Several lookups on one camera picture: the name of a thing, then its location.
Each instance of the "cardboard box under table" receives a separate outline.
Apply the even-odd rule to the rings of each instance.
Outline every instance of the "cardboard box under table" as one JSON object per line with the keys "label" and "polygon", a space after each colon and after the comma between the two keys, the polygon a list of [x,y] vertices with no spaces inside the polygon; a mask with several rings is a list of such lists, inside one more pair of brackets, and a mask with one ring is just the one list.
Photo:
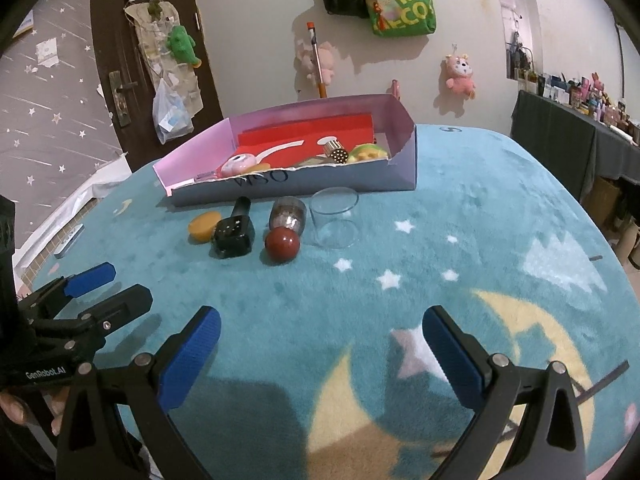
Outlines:
{"label": "cardboard box under table", "polygon": [[[371,115],[374,134],[386,139],[388,160],[272,169],[225,179],[195,180],[226,162],[238,148],[238,135],[243,132],[293,121],[358,114]],[[318,151],[322,152],[322,146],[318,146]],[[154,171],[167,196],[178,207],[229,202],[239,196],[307,195],[334,186],[351,187],[358,192],[412,190],[417,177],[415,124],[400,101],[389,94],[302,101],[224,119],[160,159],[154,164]]]}

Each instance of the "teal blanket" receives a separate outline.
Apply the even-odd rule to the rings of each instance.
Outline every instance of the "teal blanket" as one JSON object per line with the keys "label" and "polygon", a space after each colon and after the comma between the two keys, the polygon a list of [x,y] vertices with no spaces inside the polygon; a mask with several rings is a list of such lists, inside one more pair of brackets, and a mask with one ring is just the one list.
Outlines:
{"label": "teal blanket", "polygon": [[99,367],[155,352],[203,304],[220,311],[215,359],[171,412],[217,480],[428,478],[472,415],[420,335],[432,304],[489,353],[529,367],[565,362],[594,470],[636,421],[636,297],[551,174],[505,136],[456,130],[418,126],[417,190],[363,195],[362,237],[346,250],[313,246],[308,228],[294,261],[268,264],[264,201],[252,207],[253,252],[217,260],[188,240],[187,224],[207,209],[228,216],[231,204],[174,210],[147,166],[86,216],[84,234],[36,285],[115,265],[116,282],[65,317],[134,283],[152,291],[151,313],[108,337]]}

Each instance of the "gray wallpaper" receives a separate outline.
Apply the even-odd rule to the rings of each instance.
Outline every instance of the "gray wallpaper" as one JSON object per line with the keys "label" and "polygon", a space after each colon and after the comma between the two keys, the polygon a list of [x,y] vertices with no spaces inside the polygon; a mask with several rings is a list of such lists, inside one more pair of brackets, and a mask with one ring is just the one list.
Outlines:
{"label": "gray wallpaper", "polygon": [[[122,153],[97,92],[89,0],[40,0],[33,21],[0,59],[0,194],[16,204],[16,247]],[[36,46],[52,38],[48,68]],[[40,61],[51,55],[40,48]]]}

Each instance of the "clear glass cup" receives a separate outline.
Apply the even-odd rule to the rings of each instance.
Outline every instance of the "clear glass cup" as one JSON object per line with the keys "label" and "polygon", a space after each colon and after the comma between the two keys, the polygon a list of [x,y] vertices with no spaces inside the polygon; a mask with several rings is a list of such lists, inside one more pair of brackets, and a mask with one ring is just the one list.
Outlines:
{"label": "clear glass cup", "polygon": [[358,193],[349,187],[329,187],[311,197],[311,218],[316,243],[328,249],[343,249],[360,237]]}

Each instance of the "yellow crescent moon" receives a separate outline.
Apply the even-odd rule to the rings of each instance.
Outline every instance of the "yellow crescent moon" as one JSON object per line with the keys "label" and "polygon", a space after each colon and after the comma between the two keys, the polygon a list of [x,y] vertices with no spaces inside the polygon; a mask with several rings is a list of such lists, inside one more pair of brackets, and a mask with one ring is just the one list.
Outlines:
{"label": "yellow crescent moon", "polygon": [[122,202],[122,208],[120,208],[119,211],[115,211],[113,213],[114,216],[118,216],[121,215],[122,213],[124,213],[127,210],[127,207],[129,207],[131,205],[131,202],[133,202],[132,199],[127,198],[126,200],[123,200]]}
{"label": "yellow crescent moon", "polygon": [[324,382],[306,442],[308,480],[388,480],[402,442],[362,409],[351,387],[351,350]]}
{"label": "yellow crescent moon", "polygon": [[[580,352],[578,352],[566,330],[551,314],[536,304],[529,303],[529,301],[517,300],[510,296],[497,294],[496,292],[475,290],[474,294],[481,298],[498,317],[500,317],[507,327],[514,348],[513,360],[516,363],[520,360],[520,347],[515,340],[515,336],[539,324],[549,341],[556,346],[556,352],[553,354],[551,361],[562,361],[569,370],[571,377],[584,388],[590,388],[593,385],[587,367],[580,357]],[[584,435],[584,446],[587,448],[591,440],[593,421],[595,419],[595,403],[593,402],[593,397],[583,402],[579,410],[580,420],[582,421],[582,433]],[[516,406],[513,412],[511,412],[512,420],[520,423],[523,412],[524,406]],[[484,468],[480,480],[489,479],[498,474],[510,447],[511,440],[498,444],[489,463]]]}

